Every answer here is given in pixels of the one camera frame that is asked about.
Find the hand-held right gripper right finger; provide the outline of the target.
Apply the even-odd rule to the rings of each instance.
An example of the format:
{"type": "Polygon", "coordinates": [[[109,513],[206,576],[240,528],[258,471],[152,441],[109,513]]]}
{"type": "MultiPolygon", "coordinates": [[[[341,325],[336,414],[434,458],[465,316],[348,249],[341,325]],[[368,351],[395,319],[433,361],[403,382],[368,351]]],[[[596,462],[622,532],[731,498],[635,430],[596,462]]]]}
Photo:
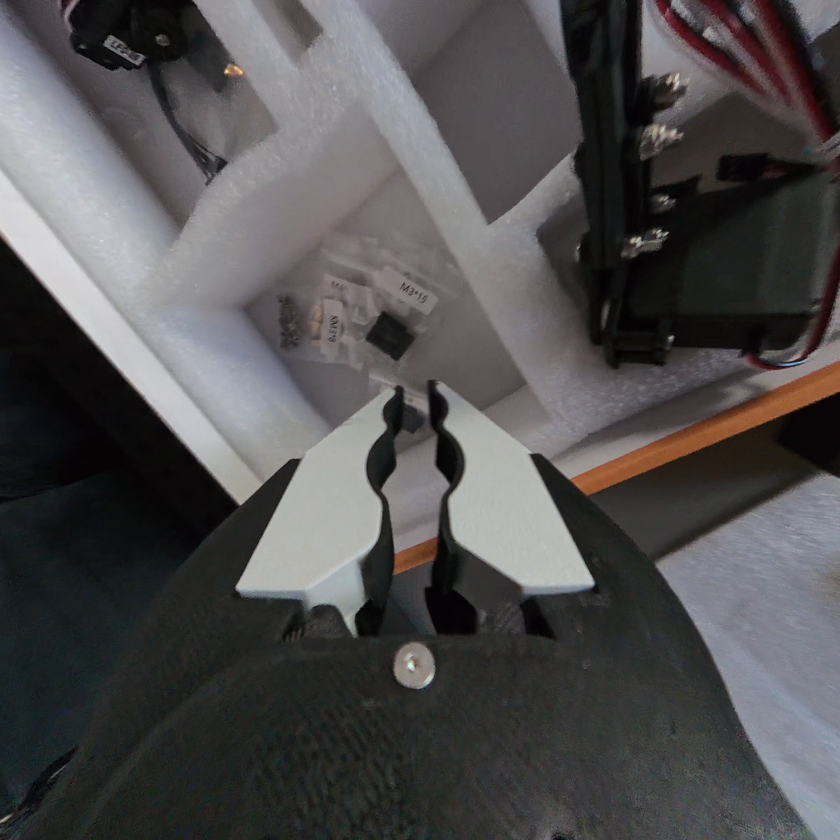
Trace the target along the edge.
{"type": "Polygon", "coordinates": [[[550,466],[450,386],[427,386],[447,481],[427,611],[439,635],[524,633],[537,599],[596,581],[540,467],[550,466]]]}

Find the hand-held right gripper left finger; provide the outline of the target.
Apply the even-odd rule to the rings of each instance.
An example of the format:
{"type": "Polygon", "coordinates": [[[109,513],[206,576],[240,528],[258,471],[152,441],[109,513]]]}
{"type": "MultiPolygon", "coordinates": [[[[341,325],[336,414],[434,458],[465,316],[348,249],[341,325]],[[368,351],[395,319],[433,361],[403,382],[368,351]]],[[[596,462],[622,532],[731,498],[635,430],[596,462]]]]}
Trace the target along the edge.
{"type": "Polygon", "coordinates": [[[333,607],[354,637],[379,630],[395,562],[383,488],[403,409],[403,388],[384,390],[293,465],[238,595],[333,607]]]}

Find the pile of labelled part bags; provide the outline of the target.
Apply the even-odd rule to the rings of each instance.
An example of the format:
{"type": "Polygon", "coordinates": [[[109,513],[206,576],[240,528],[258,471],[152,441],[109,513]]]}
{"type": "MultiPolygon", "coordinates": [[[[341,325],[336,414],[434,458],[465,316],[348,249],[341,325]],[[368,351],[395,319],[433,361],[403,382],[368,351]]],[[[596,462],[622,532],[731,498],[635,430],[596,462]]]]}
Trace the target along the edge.
{"type": "Polygon", "coordinates": [[[456,279],[433,250],[336,235],[309,278],[277,290],[276,349],[355,371],[400,366],[443,315],[456,279]]]}

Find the white foam-lined kit box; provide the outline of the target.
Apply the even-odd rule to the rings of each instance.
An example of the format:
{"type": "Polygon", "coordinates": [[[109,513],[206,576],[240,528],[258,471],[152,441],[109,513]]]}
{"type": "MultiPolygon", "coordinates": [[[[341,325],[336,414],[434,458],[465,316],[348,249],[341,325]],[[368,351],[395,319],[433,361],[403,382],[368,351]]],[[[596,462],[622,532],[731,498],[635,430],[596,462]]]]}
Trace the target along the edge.
{"type": "Polygon", "coordinates": [[[283,361],[270,293],[333,230],[404,235],[464,274],[403,381],[440,379],[578,476],[838,362],[798,372],[680,350],[609,371],[537,240],[582,216],[571,89],[547,2],[198,2],[245,78],[173,69],[190,126],[230,155],[210,185],[139,72],[75,54],[54,2],[2,2],[2,237],[237,502],[369,399],[283,361]]]}

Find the white foam sheet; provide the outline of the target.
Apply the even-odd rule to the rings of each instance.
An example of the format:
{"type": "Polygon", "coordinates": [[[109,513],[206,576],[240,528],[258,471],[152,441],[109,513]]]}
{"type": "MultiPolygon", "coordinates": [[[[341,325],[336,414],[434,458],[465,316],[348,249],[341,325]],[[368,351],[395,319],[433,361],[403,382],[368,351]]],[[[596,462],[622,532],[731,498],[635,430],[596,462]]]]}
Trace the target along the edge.
{"type": "Polygon", "coordinates": [[[753,745],[818,838],[839,838],[839,482],[819,474],[658,562],[753,745]]]}

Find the black servo with label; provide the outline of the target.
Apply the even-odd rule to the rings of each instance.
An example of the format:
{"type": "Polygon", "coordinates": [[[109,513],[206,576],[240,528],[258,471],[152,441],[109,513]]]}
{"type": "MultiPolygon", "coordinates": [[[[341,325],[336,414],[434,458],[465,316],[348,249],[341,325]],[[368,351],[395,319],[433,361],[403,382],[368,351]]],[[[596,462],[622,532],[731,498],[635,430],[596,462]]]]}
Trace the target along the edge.
{"type": "Polygon", "coordinates": [[[73,50],[108,70],[187,56],[205,20],[189,1],[58,1],[73,50]]]}

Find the black servo bracket assembly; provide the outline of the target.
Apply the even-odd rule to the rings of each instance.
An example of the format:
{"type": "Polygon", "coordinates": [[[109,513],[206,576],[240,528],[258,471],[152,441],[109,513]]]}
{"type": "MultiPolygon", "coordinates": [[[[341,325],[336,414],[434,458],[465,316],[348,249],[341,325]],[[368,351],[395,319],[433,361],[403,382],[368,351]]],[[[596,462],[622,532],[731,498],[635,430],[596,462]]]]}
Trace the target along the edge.
{"type": "Polygon", "coordinates": [[[819,347],[838,295],[838,114],[792,2],[649,2],[680,46],[755,103],[795,119],[810,154],[724,154],[656,185],[684,132],[661,122],[686,95],[644,77],[643,3],[559,2],[581,118],[572,158],[587,229],[578,245],[589,340],[613,369],[662,366],[674,348],[737,350],[764,371],[819,347]]]}

